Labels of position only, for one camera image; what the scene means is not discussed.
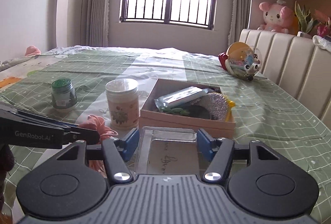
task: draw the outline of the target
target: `beige padded headboard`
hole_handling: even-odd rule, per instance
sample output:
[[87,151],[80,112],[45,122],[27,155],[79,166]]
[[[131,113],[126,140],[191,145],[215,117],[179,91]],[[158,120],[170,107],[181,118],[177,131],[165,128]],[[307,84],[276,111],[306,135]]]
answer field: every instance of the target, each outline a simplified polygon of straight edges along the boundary
[[257,46],[262,73],[296,98],[331,129],[331,53],[311,39],[244,29],[240,41]]

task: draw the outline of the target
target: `potted plant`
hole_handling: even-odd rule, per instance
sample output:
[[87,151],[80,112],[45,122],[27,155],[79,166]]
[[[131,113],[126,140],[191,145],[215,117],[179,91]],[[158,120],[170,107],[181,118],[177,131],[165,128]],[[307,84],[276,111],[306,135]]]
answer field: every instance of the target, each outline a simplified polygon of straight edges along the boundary
[[309,33],[319,24],[319,21],[312,17],[310,9],[307,9],[305,5],[303,5],[301,9],[298,2],[295,2],[295,14],[299,21],[299,32],[297,36],[312,38]]
[[318,10],[315,10],[315,17],[320,23],[317,28],[317,35],[321,37],[331,35],[331,18]]

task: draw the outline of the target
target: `toy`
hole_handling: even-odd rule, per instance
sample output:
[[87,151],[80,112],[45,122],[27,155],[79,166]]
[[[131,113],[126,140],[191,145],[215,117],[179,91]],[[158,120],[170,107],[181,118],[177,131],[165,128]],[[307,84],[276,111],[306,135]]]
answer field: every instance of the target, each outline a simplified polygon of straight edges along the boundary
[[260,55],[258,49],[252,49],[243,42],[235,42],[218,59],[222,68],[231,75],[252,81],[260,70],[261,57],[258,54]]
[[260,25],[258,30],[267,30],[271,32],[289,33],[289,27],[294,19],[293,11],[284,6],[286,2],[278,0],[277,3],[262,2],[260,10],[263,13],[263,19],[266,25]]
[[295,13],[293,17],[292,25],[289,27],[289,34],[290,35],[297,35],[297,32],[299,32],[299,19],[297,18],[297,15]]

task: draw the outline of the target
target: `pink flower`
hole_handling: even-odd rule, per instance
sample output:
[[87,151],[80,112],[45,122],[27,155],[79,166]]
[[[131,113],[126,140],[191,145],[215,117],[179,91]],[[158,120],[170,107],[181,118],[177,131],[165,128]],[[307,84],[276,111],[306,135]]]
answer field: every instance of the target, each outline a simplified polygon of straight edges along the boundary
[[320,25],[318,28],[317,28],[317,34],[321,37],[325,37],[329,34],[330,32],[330,28],[327,27],[326,25]]

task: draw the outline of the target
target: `clear plastic tray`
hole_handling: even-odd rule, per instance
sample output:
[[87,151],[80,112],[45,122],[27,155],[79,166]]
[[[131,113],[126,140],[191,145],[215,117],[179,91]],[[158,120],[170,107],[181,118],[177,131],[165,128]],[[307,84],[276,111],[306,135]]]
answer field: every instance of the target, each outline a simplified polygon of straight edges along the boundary
[[196,132],[191,129],[144,127],[137,148],[135,175],[199,175],[196,139]]

